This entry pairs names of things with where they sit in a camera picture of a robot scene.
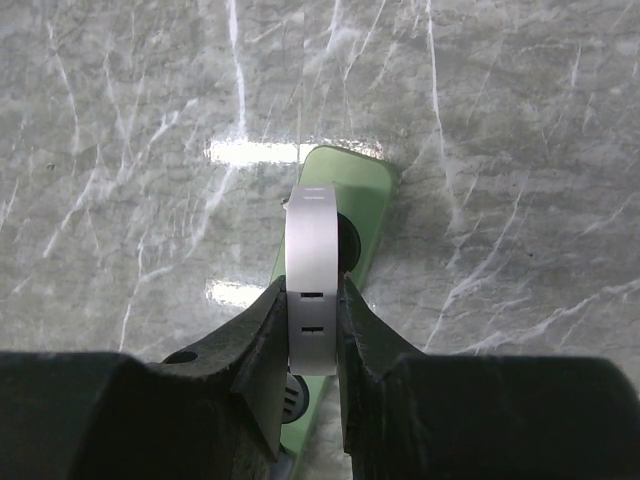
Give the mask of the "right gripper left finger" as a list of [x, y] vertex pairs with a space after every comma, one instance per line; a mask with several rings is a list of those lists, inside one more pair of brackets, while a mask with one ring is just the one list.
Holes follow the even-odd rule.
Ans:
[[265, 479], [287, 376], [285, 281], [160, 363], [3, 352], [5, 479]]

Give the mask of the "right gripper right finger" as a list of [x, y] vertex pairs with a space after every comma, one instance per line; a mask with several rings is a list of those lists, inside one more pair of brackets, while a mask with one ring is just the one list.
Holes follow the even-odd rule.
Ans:
[[635, 479], [639, 399], [611, 361], [432, 355], [339, 281], [344, 449], [357, 479]]

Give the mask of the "white square charger plug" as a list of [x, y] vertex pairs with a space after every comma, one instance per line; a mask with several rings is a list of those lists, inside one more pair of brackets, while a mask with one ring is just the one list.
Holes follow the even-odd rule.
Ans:
[[337, 362], [338, 216], [331, 185], [293, 188], [285, 222], [289, 365], [330, 376]]

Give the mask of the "green power strip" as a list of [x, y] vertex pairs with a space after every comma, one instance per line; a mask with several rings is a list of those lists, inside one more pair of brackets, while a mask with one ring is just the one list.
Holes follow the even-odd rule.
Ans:
[[[316, 146], [303, 159], [301, 174], [294, 187], [299, 185], [334, 187], [338, 216], [338, 276], [348, 274], [356, 287], [363, 287], [397, 193], [398, 168], [343, 147]], [[284, 239], [285, 234], [276, 257], [274, 277], [285, 276]], [[275, 478], [297, 476], [300, 454], [311, 432], [321, 394], [333, 375], [309, 376], [292, 372], [288, 375], [281, 430], [283, 452], [274, 472]]]

